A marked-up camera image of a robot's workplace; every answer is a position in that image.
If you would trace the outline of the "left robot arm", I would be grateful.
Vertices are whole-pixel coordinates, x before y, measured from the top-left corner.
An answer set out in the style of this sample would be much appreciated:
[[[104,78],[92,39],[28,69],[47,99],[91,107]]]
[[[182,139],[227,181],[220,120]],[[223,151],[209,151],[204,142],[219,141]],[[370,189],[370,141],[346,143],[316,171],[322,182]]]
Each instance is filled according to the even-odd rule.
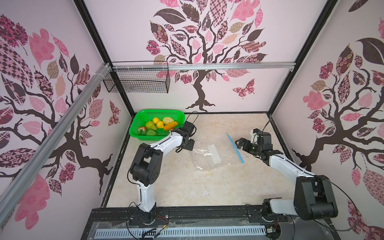
[[[192,136],[196,127],[191,129],[175,129],[170,134],[153,144],[141,144],[129,168],[128,175],[132,175],[133,184],[138,186],[139,204],[138,215],[144,224],[155,221],[156,201],[154,197],[154,183],[161,173],[163,157],[175,150],[192,151],[195,141]]]

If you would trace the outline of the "beige potato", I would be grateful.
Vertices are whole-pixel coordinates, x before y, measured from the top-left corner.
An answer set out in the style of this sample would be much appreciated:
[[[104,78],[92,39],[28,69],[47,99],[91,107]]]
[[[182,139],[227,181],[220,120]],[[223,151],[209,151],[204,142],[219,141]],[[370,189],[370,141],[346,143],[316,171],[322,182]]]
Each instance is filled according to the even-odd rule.
[[[164,125],[168,125],[168,124],[174,122],[174,120],[171,117],[165,117],[165,118],[163,118],[162,122]]]

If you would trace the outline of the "left red strawberry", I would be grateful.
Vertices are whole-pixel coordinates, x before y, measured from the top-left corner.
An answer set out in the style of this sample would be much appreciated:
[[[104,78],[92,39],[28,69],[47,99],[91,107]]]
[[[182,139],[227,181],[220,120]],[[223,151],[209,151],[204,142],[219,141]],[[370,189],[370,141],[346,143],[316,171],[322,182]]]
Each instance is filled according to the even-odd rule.
[[[147,128],[146,127],[143,126],[143,127],[139,127],[138,128],[138,133],[139,134],[142,135],[142,134],[145,134],[146,132],[147,132]]]

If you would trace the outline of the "left diagonal aluminium rail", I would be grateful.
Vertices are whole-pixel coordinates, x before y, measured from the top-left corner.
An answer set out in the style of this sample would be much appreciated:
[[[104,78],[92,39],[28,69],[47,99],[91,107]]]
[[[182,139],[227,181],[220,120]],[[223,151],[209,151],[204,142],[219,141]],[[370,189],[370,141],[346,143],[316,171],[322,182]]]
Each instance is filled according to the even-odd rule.
[[[46,140],[38,147],[29,162],[22,168],[6,191],[1,196],[1,224],[3,224],[12,210],[15,208],[20,198],[34,181],[36,175],[40,172],[45,162],[49,159],[51,153],[55,150],[61,139],[64,137],[70,125],[79,115],[91,97],[97,86],[103,81],[111,70],[111,64],[103,63],[94,73],[91,82],[88,83],[82,93],[76,98],[58,124],[53,128]]]

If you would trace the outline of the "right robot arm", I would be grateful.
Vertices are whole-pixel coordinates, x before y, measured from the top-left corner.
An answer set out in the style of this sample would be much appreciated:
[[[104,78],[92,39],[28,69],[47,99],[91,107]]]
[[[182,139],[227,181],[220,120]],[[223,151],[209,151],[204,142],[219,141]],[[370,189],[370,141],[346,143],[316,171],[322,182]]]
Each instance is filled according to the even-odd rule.
[[[253,129],[250,140],[240,138],[233,145],[237,151],[243,150],[280,172],[295,187],[293,199],[264,200],[261,213],[265,220],[273,215],[289,215],[317,222],[338,216],[334,184],[326,176],[315,175],[289,160],[281,151],[274,150],[269,133]]]

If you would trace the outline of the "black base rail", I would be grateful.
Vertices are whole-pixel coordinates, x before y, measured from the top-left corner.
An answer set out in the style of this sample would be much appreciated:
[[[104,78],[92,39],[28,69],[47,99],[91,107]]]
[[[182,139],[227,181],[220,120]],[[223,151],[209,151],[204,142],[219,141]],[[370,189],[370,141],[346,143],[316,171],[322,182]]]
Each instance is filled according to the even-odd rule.
[[[157,207],[155,221],[146,225],[140,220],[138,208],[99,208],[91,211],[83,240],[94,240],[98,229],[124,228],[174,228],[174,227],[222,227],[222,226],[264,226],[265,236],[236,237],[186,237],[158,240],[338,240],[339,234],[331,220],[304,221],[295,216],[273,215],[265,220],[261,206],[208,207]]]

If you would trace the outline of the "clear zip top bag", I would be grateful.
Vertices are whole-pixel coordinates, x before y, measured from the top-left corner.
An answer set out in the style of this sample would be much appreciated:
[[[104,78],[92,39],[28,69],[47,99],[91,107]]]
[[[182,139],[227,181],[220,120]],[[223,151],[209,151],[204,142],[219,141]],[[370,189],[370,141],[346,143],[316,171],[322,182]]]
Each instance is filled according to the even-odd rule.
[[[195,140],[192,162],[198,171],[210,171],[245,163],[236,149],[235,142],[227,133]]]

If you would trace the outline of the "horizontal aluminium rail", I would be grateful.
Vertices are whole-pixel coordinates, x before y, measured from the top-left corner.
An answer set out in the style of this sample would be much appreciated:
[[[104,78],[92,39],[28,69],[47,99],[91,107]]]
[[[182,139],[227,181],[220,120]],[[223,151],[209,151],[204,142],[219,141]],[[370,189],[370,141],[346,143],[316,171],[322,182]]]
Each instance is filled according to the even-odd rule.
[[[237,70],[237,69],[294,69],[293,62],[260,62],[260,63],[230,63],[230,64],[160,64],[117,65],[114,70],[157,70],[157,71],[190,71],[190,70]]]

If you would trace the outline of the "green plastic basket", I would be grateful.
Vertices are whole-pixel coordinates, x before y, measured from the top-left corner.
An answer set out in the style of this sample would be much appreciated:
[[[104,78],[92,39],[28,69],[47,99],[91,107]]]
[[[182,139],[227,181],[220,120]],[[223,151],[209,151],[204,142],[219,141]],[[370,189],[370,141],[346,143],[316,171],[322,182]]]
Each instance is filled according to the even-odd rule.
[[[165,117],[170,117],[178,123],[176,128],[185,122],[186,116],[181,111],[176,110],[143,110],[138,112],[131,124],[129,133],[131,137],[137,138],[141,141],[159,141],[168,136],[170,131],[157,128],[152,130],[146,126],[147,122],[152,121],[153,118],[163,120]]]

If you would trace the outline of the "green pear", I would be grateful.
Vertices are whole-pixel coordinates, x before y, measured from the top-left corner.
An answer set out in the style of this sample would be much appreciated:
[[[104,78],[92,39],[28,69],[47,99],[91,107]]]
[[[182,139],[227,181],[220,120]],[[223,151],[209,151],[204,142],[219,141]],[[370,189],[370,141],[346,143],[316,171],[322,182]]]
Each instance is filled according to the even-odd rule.
[[[152,131],[156,131],[158,129],[156,124],[153,121],[146,122],[145,127],[147,130],[152,130]]]

